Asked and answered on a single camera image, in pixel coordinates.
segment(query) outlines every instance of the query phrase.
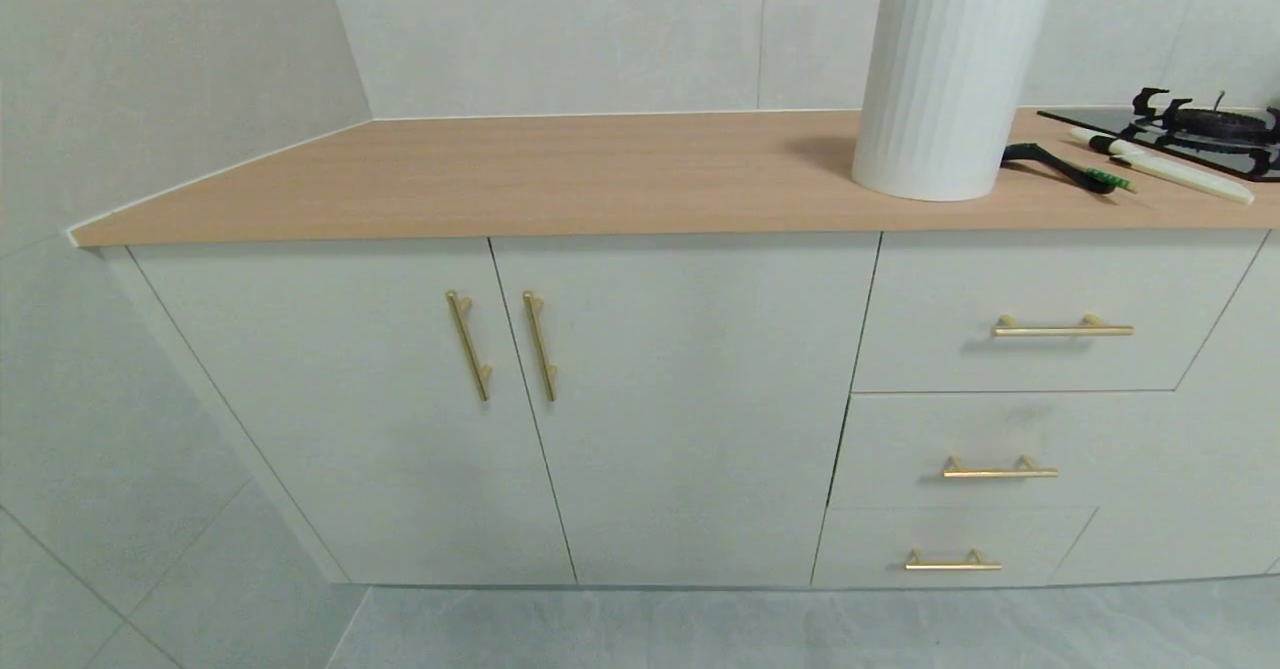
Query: gray tile floor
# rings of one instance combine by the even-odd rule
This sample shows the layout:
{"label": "gray tile floor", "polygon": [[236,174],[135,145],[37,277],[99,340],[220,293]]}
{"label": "gray tile floor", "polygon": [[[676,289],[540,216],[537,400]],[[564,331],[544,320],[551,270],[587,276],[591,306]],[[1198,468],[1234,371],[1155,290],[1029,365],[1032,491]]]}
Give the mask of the gray tile floor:
{"label": "gray tile floor", "polygon": [[374,588],[330,669],[1280,666],[1280,577],[1044,590]]}

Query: white vase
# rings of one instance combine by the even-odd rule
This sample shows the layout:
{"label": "white vase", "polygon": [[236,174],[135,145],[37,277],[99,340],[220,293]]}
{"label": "white vase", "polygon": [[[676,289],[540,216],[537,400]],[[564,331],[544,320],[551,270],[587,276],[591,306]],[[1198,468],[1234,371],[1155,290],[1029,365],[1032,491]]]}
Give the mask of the white vase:
{"label": "white vase", "polygon": [[881,0],[854,180],[909,200],[988,194],[1047,5]]}

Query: wooden countertop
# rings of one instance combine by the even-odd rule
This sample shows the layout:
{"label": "wooden countertop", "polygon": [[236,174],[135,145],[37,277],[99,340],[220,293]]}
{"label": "wooden countertop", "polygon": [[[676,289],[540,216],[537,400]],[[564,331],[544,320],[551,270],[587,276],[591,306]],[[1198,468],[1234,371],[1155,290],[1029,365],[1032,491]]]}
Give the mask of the wooden countertop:
{"label": "wooden countertop", "polygon": [[924,203],[849,178],[859,113],[370,122],[74,228],[79,246],[694,232],[1280,226],[1252,207],[1107,166],[1020,109],[1011,141],[1128,177],[1098,198],[1048,169],[1001,169],[983,200]]}

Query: gold handle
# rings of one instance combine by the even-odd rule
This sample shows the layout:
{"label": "gold handle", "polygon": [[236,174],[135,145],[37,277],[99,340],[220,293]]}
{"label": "gold handle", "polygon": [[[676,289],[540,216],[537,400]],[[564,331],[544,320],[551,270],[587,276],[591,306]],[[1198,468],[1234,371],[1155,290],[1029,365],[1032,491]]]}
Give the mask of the gold handle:
{"label": "gold handle", "polygon": [[534,333],[534,345],[538,347],[538,359],[543,365],[543,382],[547,386],[547,400],[556,400],[556,365],[547,359],[547,342],[543,338],[543,324],[538,315],[543,313],[543,301],[534,292],[525,292],[525,312],[529,313],[529,327]]}
{"label": "gold handle", "polygon": [[458,292],[445,290],[445,299],[449,301],[449,312],[453,313],[453,325],[458,327],[458,336],[462,336],[462,347],[467,350],[467,362],[471,363],[471,376],[476,379],[476,389],[480,391],[480,400],[489,400],[489,374],[493,374],[490,365],[481,365],[476,358],[476,345],[471,342],[471,330],[467,327],[467,313],[471,313],[471,299],[458,299]]}
{"label": "gold handle", "polygon": [[1133,327],[1103,322],[1093,313],[1085,313],[1074,327],[1024,327],[1006,313],[991,327],[991,336],[1133,336]]}
{"label": "gold handle", "polygon": [[913,549],[902,564],[908,572],[1000,572],[1004,568],[998,562],[987,562],[977,549],[969,550],[963,562],[924,562],[920,550]]}
{"label": "gold handle", "polygon": [[955,455],[942,467],[946,478],[1056,478],[1057,469],[1041,467],[1029,455],[1020,455],[1011,469],[969,469]]}

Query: white tile wall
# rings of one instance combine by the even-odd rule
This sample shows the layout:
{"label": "white tile wall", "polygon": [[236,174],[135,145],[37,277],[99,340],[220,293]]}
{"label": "white tile wall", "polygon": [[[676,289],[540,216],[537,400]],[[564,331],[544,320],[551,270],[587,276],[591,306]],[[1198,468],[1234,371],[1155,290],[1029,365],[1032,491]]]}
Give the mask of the white tile wall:
{"label": "white tile wall", "polygon": [[320,668],[364,595],[326,583],[250,484],[131,619],[187,668]]}
{"label": "white tile wall", "polygon": [[0,501],[128,614],[248,481],[105,262],[0,258]]}
{"label": "white tile wall", "polygon": [[120,623],[0,510],[0,666],[82,669]]}
{"label": "white tile wall", "polygon": [[[879,0],[765,0],[760,105],[860,107]],[[1052,0],[1024,104],[1128,104],[1162,75],[1189,0]]]}
{"label": "white tile wall", "polygon": [[0,0],[0,256],[367,116],[334,0]]}
{"label": "white tile wall", "polygon": [[1229,107],[1280,107],[1280,0],[1192,0],[1164,84]]}
{"label": "white tile wall", "polygon": [[374,116],[754,109],[760,0],[338,0]]}
{"label": "white tile wall", "polygon": [[93,657],[88,669],[179,669],[177,664],[151,646],[133,627],[120,631]]}

